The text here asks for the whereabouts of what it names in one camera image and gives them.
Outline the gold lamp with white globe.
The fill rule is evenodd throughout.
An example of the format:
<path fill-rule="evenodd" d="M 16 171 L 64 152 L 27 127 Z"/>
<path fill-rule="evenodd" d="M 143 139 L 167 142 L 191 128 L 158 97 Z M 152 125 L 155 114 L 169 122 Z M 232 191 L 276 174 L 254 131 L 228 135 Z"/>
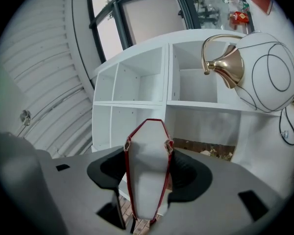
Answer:
<path fill-rule="evenodd" d="M 207 47 L 221 38 L 233 38 L 237 43 L 209 61 Z M 201 63 L 205 75 L 216 73 L 255 111 L 278 112 L 294 101 L 294 57 L 284 43 L 268 33 L 211 36 L 202 44 Z"/>

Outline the red bottle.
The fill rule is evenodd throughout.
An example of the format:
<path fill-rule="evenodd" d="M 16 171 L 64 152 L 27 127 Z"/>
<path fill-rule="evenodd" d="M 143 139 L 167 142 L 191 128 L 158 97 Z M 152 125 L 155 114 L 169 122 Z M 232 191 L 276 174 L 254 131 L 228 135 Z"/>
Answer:
<path fill-rule="evenodd" d="M 239 25 L 239 24 L 248 24 L 249 23 L 249 17 L 246 13 L 244 12 L 233 12 L 229 14 L 230 21 L 234 25 Z"/>

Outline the black window frame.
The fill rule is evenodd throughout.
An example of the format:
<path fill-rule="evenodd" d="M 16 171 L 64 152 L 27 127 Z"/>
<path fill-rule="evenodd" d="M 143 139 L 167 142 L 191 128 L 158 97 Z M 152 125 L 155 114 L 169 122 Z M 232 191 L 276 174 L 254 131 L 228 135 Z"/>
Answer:
<path fill-rule="evenodd" d="M 90 29 L 103 62 L 151 38 L 187 29 L 222 29 L 249 34 L 248 24 L 234 25 L 222 0 L 88 0 Z"/>

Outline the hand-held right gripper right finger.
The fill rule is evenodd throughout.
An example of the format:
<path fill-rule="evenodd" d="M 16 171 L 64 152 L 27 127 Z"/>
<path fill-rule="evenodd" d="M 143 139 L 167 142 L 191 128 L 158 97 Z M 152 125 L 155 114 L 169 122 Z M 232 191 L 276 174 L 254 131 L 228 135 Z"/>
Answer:
<path fill-rule="evenodd" d="M 257 235 L 283 202 L 244 167 L 182 149 L 173 151 L 168 210 L 149 235 Z"/>

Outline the white hutch shelf unit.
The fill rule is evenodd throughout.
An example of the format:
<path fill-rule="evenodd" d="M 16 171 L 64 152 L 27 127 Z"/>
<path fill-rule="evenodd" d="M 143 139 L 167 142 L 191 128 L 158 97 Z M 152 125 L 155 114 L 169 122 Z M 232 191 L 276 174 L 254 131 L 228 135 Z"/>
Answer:
<path fill-rule="evenodd" d="M 205 75 L 201 46 L 219 30 L 184 30 L 132 46 L 95 70 L 92 150 L 123 145 L 146 118 L 159 118 L 178 147 L 242 147 L 247 107 L 215 72 Z"/>

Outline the green capped plastic bottle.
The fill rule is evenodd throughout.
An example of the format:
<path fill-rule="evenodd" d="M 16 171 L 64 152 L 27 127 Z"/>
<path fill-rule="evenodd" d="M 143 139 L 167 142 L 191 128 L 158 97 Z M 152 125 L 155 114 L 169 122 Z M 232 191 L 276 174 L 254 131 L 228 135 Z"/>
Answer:
<path fill-rule="evenodd" d="M 248 11 L 249 4 L 241 0 L 222 0 L 224 3 L 228 4 L 231 9 Z"/>

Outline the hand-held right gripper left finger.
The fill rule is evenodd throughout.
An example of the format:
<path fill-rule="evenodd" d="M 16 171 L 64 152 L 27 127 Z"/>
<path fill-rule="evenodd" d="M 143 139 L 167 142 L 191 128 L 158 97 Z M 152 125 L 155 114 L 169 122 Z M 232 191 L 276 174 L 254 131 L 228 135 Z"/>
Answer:
<path fill-rule="evenodd" d="M 43 151 L 43 175 L 69 235 L 123 235 L 124 230 L 97 215 L 115 193 L 101 189 L 87 175 L 88 165 L 114 151 L 53 159 Z"/>

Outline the white card with red edge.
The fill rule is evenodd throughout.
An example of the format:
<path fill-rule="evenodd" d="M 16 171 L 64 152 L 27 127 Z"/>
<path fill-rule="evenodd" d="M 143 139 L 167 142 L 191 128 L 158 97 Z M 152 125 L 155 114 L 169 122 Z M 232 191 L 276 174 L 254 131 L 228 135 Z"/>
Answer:
<path fill-rule="evenodd" d="M 168 183 L 173 140 L 161 119 L 147 118 L 123 150 L 133 217 L 154 223 Z"/>

